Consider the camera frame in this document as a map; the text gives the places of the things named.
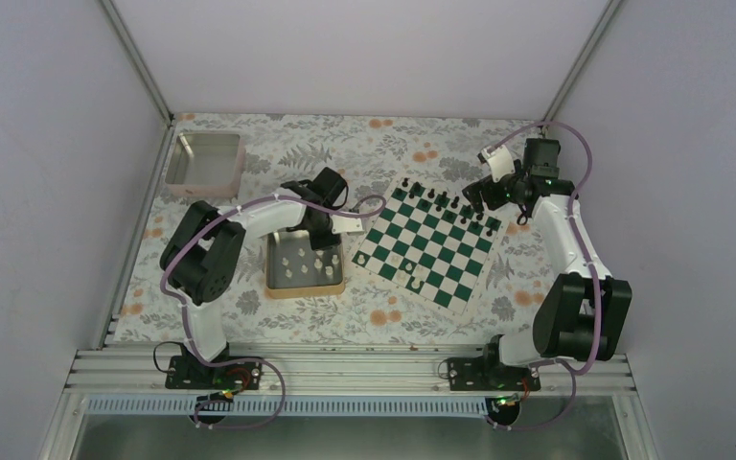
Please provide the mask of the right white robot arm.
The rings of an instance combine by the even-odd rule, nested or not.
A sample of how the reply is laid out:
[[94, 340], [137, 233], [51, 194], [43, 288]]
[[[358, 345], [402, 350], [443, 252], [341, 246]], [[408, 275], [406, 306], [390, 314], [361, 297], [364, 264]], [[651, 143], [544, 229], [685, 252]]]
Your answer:
[[480, 368], [483, 382], [503, 390], [518, 368], [573, 358], [586, 373], [612, 358], [633, 298], [630, 284], [612, 276], [592, 247], [578, 189], [560, 177], [556, 140], [529, 138], [516, 160], [504, 144], [479, 152], [488, 176], [463, 190], [476, 212], [516, 205], [522, 219], [539, 231], [556, 279], [531, 328], [493, 339]]

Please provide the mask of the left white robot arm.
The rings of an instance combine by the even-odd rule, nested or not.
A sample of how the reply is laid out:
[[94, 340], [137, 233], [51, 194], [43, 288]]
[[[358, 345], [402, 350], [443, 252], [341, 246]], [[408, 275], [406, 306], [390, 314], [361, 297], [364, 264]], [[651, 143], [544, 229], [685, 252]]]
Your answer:
[[160, 257], [160, 287], [180, 304], [185, 348], [195, 357], [190, 374], [200, 385], [217, 387], [228, 375], [221, 313], [211, 303], [230, 286], [245, 244], [287, 231], [306, 233], [312, 250], [335, 249], [341, 238], [333, 218], [347, 195], [346, 180], [326, 167], [311, 180], [286, 182], [227, 211], [204, 200], [189, 206]]

